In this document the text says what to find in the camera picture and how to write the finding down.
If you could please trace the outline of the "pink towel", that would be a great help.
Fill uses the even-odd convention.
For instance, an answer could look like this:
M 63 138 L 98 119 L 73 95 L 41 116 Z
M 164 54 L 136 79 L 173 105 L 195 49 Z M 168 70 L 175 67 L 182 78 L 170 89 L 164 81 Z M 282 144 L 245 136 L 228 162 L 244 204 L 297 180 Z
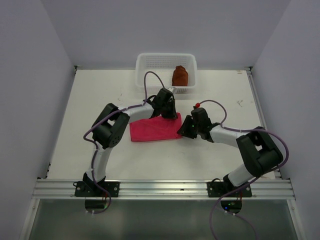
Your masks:
M 132 142 L 176 140 L 181 138 L 177 133 L 181 126 L 182 117 L 179 112 L 176 119 L 162 116 L 141 119 L 129 124 L 130 140 Z

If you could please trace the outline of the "brown towel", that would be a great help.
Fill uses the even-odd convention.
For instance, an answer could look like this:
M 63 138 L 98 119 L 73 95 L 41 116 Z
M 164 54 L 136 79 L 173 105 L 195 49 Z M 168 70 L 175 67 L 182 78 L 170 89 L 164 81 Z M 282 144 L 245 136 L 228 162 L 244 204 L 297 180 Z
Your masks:
M 189 74 L 186 69 L 179 65 L 175 67 L 172 75 L 172 86 L 186 87 L 188 85 Z

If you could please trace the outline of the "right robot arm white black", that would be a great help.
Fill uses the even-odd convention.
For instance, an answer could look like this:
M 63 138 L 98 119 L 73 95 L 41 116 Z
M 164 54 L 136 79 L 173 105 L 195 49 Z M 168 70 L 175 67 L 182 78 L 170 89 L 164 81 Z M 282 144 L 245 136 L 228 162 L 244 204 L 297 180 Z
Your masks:
M 223 177 L 223 192 L 235 196 L 249 180 L 260 178 L 278 166 L 284 157 L 262 127 L 252 130 L 230 130 L 220 123 L 212 123 L 207 111 L 200 107 L 187 115 L 177 134 L 186 138 L 220 143 L 239 150 L 243 164 Z

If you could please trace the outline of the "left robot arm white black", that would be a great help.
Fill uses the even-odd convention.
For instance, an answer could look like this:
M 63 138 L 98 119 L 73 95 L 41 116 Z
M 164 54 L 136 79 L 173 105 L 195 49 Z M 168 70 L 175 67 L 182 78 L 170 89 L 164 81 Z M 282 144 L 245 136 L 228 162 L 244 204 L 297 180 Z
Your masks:
M 175 87 L 163 87 L 157 95 L 146 98 L 140 104 L 120 108 L 109 103 L 104 107 L 91 129 L 83 136 L 85 141 L 95 146 L 89 170 L 82 179 L 87 192 L 96 197 L 107 191 L 103 184 L 106 179 L 107 163 L 112 149 L 122 139 L 127 125 L 159 116 L 165 119 L 178 117 L 175 93 Z

